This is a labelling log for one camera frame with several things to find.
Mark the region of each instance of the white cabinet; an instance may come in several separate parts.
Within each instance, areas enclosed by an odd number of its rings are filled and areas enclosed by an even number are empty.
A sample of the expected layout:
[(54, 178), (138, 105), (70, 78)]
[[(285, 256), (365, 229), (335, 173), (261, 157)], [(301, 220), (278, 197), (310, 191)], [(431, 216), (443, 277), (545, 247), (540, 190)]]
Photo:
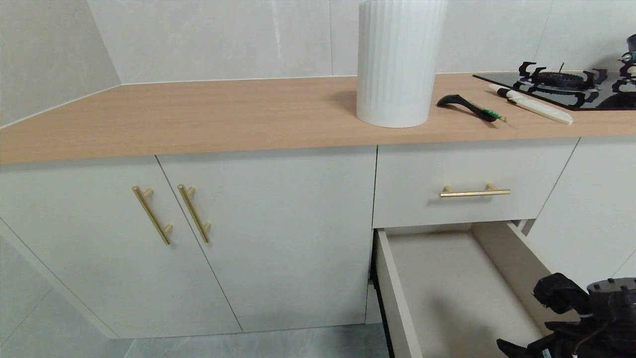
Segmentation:
[[(381, 145), (373, 227), (536, 218), (576, 141)], [(445, 187), (477, 194), (488, 184), (509, 194), (440, 197)]]
[[(578, 285), (614, 276), (636, 249), (636, 138), (581, 138), (529, 240)], [(618, 276), (636, 276), (626, 264)]]
[(375, 147), (159, 157), (245, 331), (364, 323)]
[(240, 332), (156, 158), (5, 165), (0, 194), (0, 217), (120, 337)]

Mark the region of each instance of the wooden countertop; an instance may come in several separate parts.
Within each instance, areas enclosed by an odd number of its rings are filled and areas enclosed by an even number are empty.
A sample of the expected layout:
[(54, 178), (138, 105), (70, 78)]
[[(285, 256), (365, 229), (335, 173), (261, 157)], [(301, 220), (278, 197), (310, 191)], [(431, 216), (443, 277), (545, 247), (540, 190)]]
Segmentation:
[[(507, 103), (469, 74), (437, 75), (429, 120), (387, 129), (356, 118), (356, 78), (122, 85), (0, 130), (0, 162), (444, 141), (636, 134), (633, 111), (571, 112), (559, 124)], [(437, 108), (461, 94), (508, 123)]]

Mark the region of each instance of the gas stove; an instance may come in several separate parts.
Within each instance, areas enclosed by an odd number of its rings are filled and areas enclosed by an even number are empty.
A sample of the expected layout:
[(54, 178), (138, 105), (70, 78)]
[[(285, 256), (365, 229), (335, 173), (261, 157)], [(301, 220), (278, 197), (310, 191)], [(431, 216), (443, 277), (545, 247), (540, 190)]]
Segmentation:
[(634, 65), (626, 64), (617, 72), (606, 69), (545, 71), (546, 67), (531, 69), (534, 65), (535, 62), (524, 62), (519, 73), (474, 76), (573, 111), (636, 110)]

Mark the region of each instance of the gold bar handle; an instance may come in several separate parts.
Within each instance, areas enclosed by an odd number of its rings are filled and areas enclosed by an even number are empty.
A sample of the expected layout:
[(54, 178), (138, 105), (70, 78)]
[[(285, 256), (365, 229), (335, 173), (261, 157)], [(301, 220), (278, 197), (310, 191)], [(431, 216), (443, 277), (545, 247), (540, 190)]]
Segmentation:
[(477, 192), (454, 192), (450, 186), (444, 186), (444, 190), (439, 193), (439, 197), (467, 197), (467, 196), (493, 196), (493, 195), (510, 195), (510, 189), (497, 189), (497, 187), (488, 183), (486, 190)]
[(205, 243), (209, 243), (210, 239), (207, 237), (207, 231), (210, 229), (210, 226), (212, 224), (209, 222), (206, 222), (205, 225), (201, 225), (201, 219), (198, 216), (197, 209), (195, 209), (195, 206), (192, 204), (192, 200), (190, 199), (190, 197), (193, 196), (195, 193), (195, 188), (190, 187), (189, 189), (186, 189), (185, 185), (179, 184), (177, 185), (177, 189), (179, 189), (179, 192), (181, 193), (181, 197), (183, 198), (183, 201), (186, 203), (186, 206), (188, 207), (188, 211), (190, 212), (192, 219), (195, 221), (195, 225), (197, 226), (197, 229), (199, 230), (199, 233), (201, 234), (203, 241)]
[(168, 238), (168, 233), (170, 232), (170, 230), (172, 230), (172, 224), (168, 224), (162, 229), (161, 224), (159, 224), (159, 219), (157, 219), (157, 216), (155, 215), (153, 210), (150, 208), (150, 205), (148, 205), (148, 202), (146, 201), (146, 198), (152, 195), (154, 190), (150, 188), (146, 190), (145, 192), (141, 192), (141, 189), (135, 185), (134, 187), (132, 187), (132, 192), (135, 193), (137, 200), (139, 200), (139, 204), (141, 204), (141, 206), (146, 211), (146, 214), (148, 214), (150, 221), (153, 222), (153, 225), (155, 226), (155, 229), (157, 229), (157, 231), (159, 232), (159, 235), (161, 236), (161, 239), (163, 240), (163, 242), (166, 245), (169, 245), (170, 238)]

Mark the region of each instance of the white cylindrical container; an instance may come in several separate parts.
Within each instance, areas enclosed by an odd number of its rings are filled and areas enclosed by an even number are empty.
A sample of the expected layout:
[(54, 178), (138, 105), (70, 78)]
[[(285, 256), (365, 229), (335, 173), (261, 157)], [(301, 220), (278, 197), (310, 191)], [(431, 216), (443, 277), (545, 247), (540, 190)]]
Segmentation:
[(404, 128), (429, 116), (446, 0), (360, 4), (357, 117)]

